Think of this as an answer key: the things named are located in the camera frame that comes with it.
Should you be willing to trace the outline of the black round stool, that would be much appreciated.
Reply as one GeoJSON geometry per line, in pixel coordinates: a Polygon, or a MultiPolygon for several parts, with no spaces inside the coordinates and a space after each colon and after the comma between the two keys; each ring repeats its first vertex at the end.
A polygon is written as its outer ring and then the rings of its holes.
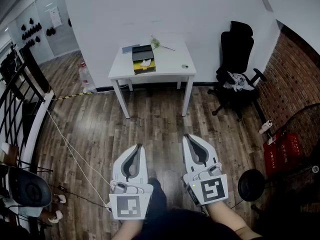
{"type": "Polygon", "coordinates": [[[238,181],[239,196],[246,202],[260,198],[265,189],[265,178],[257,169],[245,171],[238,181]]]}

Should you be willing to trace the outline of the artificial white flower sprig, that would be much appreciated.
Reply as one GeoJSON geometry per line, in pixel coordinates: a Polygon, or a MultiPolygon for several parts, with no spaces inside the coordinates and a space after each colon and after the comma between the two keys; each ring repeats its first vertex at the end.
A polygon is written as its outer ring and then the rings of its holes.
{"type": "Polygon", "coordinates": [[[150,42],[150,45],[151,45],[151,48],[153,50],[157,49],[157,48],[165,48],[165,49],[168,49],[168,50],[171,50],[171,51],[175,51],[174,49],[172,48],[169,48],[167,46],[164,46],[160,43],[160,41],[154,36],[154,35],[151,35],[151,42],[150,42]]]}

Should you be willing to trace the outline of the black box with yellow drawer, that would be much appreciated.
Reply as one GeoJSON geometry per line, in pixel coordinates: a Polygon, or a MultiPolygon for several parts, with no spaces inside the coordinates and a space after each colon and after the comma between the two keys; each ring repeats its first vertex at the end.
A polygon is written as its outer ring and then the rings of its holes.
{"type": "Polygon", "coordinates": [[[132,49],[132,63],[135,75],[156,71],[155,57],[151,45],[143,45],[132,49]],[[149,67],[141,67],[143,60],[151,59],[149,67]]]}

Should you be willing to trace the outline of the white table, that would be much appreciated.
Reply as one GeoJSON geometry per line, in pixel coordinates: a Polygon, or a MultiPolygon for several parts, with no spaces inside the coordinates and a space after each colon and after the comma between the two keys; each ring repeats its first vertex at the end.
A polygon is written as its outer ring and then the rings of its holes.
{"type": "Polygon", "coordinates": [[[162,45],[174,49],[174,51],[163,47],[153,50],[156,71],[135,75],[132,52],[123,54],[122,48],[119,49],[111,66],[108,78],[112,83],[119,104],[127,119],[130,118],[130,114],[119,81],[127,80],[129,90],[132,92],[132,79],[134,78],[174,77],[177,78],[178,89],[181,87],[182,78],[187,78],[181,112],[183,117],[187,115],[192,86],[197,73],[193,60],[183,38],[176,35],[167,35],[159,41],[162,45]],[[182,68],[182,65],[188,65],[188,68],[182,68]]]}

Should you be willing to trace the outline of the person's left forearm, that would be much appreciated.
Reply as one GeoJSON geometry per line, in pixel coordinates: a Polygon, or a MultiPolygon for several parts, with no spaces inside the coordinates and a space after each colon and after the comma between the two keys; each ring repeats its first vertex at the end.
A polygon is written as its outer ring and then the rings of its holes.
{"type": "Polygon", "coordinates": [[[111,240],[132,240],[143,229],[143,220],[125,220],[111,240]]]}

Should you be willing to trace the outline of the large clear water bottle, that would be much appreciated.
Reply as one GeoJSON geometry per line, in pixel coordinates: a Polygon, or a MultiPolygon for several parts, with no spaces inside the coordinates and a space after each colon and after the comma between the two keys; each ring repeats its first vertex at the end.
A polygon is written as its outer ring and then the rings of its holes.
{"type": "Polygon", "coordinates": [[[83,86],[83,92],[84,93],[97,92],[95,83],[91,77],[91,74],[85,62],[81,62],[80,64],[78,64],[78,72],[79,72],[81,84],[83,86]]]}

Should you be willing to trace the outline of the black floor fan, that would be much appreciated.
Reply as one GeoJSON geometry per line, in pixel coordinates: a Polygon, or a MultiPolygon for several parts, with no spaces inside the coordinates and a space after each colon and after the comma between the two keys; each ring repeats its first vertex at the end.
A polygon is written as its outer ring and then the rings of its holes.
{"type": "Polygon", "coordinates": [[[289,171],[271,176],[270,180],[285,181],[305,172],[320,176],[320,103],[298,111],[279,129],[279,132],[298,135],[302,161],[289,171]]]}

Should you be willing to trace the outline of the row of black hanging items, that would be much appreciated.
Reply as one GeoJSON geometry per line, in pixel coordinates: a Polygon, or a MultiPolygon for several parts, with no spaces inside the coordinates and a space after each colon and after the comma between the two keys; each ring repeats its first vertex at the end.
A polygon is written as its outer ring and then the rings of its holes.
{"type": "Polygon", "coordinates": [[[21,26],[21,30],[23,31],[21,39],[26,41],[26,46],[28,48],[34,46],[36,43],[40,43],[41,39],[38,35],[33,37],[34,34],[37,34],[40,30],[42,30],[42,25],[38,22],[35,24],[32,18],[29,19],[30,29],[23,24],[21,26]]]}

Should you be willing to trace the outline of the black plastic chair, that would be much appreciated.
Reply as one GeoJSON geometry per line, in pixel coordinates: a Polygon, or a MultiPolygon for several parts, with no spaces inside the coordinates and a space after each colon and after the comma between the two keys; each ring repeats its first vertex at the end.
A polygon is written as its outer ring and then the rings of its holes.
{"type": "Polygon", "coordinates": [[[11,196],[20,206],[43,208],[52,201],[52,192],[48,183],[30,171],[10,167],[8,182],[11,196]]]}

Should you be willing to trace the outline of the black metal railing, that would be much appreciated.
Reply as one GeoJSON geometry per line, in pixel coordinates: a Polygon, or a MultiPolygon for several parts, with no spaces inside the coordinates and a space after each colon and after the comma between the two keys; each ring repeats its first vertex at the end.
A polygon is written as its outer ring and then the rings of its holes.
{"type": "Polygon", "coordinates": [[[19,147],[17,167],[52,172],[38,165],[36,151],[55,93],[30,49],[11,48],[0,64],[0,146],[19,147]]]}

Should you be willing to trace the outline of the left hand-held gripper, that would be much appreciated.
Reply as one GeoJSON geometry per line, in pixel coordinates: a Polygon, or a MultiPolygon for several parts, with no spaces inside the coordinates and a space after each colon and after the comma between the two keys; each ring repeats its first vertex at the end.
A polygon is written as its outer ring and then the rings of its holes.
{"type": "Polygon", "coordinates": [[[145,219],[153,186],[147,184],[146,150],[142,144],[133,145],[116,159],[113,163],[112,179],[109,209],[113,218],[116,220],[145,219]]]}

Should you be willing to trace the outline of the blue notebook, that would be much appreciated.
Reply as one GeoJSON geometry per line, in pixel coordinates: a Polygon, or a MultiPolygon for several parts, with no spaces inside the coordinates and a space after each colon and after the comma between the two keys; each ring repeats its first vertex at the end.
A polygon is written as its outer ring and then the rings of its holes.
{"type": "Polygon", "coordinates": [[[136,48],[136,47],[139,47],[139,46],[140,46],[140,44],[135,44],[135,45],[122,47],[122,53],[123,54],[131,53],[133,48],[136,48]]]}

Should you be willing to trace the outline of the white wall poster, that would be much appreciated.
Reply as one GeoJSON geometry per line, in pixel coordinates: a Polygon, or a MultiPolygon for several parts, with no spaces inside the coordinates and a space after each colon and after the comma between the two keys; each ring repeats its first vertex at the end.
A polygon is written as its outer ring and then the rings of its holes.
{"type": "Polygon", "coordinates": [[[62,20],[60,16],[60,12],[58,10],[58,7],[53,7],[49,10],[49,15],[52,21],[52,25],[54,28],[59,27],[62,25],[62,20]]]}

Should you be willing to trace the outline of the black office chair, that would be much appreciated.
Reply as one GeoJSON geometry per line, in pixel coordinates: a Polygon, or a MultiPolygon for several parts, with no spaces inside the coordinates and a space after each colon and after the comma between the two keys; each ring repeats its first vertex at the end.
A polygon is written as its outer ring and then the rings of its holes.
{"type": "Polygon", "coordinates": [[[207,92],[208,94],[215,94],[220,102],[219,107],[212,111],[213,116],[216,116],[222,108],[229,105],[235,111],[237,121],[240,122],[243,117],[241,109],[259,98],[259,92],[254,83],[258,79],[265,82],[267,78],[257,68],[253,69],[255,75],[251,79],[248,79],[245,75],[254,46],[253,35],[253,29],[248,24],[232,20],[230,30],[222,32],[220,36],[222,62],[216,71],[217,82],[207,92]],[[238,90],[235,92],[233,89],[224,88],[225,82],[235,83],[228,72],[242,74],[247,82],[254,87],[254,90],[238,90]]]}

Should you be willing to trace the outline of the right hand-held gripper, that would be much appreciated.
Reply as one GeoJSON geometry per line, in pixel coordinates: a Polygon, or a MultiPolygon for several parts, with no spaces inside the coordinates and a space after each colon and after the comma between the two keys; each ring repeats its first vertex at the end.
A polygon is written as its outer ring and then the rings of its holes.
{"type": "Polygon", "coordinates": [[[185,134],[182,151],[186,173],[183,176],[185,189],[196,206],[226,200],[228,198],[227,175],[222,174],[222,164],[217,162],[215,149],[202,138],[185,134]],[[208,167],[196,172],[197,166],[208,167]]]}

